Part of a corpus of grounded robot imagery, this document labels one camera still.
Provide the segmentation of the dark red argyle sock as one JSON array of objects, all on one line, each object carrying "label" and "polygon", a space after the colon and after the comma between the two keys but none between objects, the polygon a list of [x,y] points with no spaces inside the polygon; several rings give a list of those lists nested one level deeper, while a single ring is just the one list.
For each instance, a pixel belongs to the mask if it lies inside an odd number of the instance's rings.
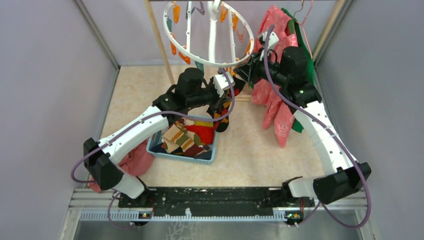
[{"label": "dark red argyle sock", "polygon": [[[227,96],[230,98],[236,97],[238,96],[241,91],[243,90],[246,82],[243,81],[242,79],[237,78],[236,76],[233,77],[234,79],[234,94],[231,94],[230,90],[227,92]],[[211,106],[208,107],[207,109],[207,113],[213,118],[219,118],[222,117],[223,115],[227,114],[229,112],[230,107],[232,106],[232,100],[228,100],[225,101],[224,103],[221,103],[218,107],[213,108]],[[213,122],[213,127],[214,130],[218,133],[222,133],[224,132],[228,126],[229,126],[230,120],[229,120],[229,116],[226,116],[225,118],[218,120],[218,121],[214,121]]]}]

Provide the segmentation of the red santa sock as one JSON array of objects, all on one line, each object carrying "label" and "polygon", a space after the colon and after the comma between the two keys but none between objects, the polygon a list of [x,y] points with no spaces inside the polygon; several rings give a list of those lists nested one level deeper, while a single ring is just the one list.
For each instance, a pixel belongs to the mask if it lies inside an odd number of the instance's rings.
[{"label": "red santa sock", "polygon": [[211,145],[215,139],[215,129],[209,126],[194,126],[193,130],[200,138],[203,144]]}]

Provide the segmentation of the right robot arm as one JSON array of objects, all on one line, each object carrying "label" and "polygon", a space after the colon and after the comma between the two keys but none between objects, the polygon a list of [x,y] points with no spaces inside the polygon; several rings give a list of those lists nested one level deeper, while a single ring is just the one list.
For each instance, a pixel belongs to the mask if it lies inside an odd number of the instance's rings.
[{"label": "right robot arm", "polygon": [[235,73],[249,83],[270,80],[276,94],[289,101],[294,118],[300,122],[321,160],[323,176],[295,177],[282,185],[281,199],[295,206],[303,197],[319,200],[324,205],[364,190],[370,204],[369,190],[364,183],[371,174],[368,163],[358,163],[343,145],[326,113],[322,97],[307,81],[308,58],[300,47],[289,46],[279,62],[253,53],[249,60],[235,68]]}]

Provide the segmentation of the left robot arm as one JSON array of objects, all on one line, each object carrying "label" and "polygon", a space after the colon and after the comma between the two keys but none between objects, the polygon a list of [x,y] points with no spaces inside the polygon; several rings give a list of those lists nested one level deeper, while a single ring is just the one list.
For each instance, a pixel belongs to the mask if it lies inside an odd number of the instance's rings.
[{"label": "left robot arm", "polygon": [[150,193],[136,176],[124,171],[119,163],[131,150],[153,134],[169,127],[179,117],[189,118],[191,109],[218,107],[235,94],[235,80],[223,69],[210,81],[204,72],[189,67],[179,74],[176,84],[152,102],[140,116],[120,130],[100,140],[87,139],[83,143],[80,163],[92,177],[91,183],[100,190],[115,190],[130,197],[132,203],[144,207]]}]

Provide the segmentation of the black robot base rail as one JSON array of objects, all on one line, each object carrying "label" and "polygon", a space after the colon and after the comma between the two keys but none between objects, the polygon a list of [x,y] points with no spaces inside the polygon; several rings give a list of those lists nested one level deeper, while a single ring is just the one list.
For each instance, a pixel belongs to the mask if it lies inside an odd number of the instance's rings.
[{"label": "black robot base rail", "polygon": [[149,187],[139,197],[118,197],[120,208],[151,209],[144,217],[273,217],[279,208],[301,213],[316,204],[312,197],[293,197],[278,187]]}]

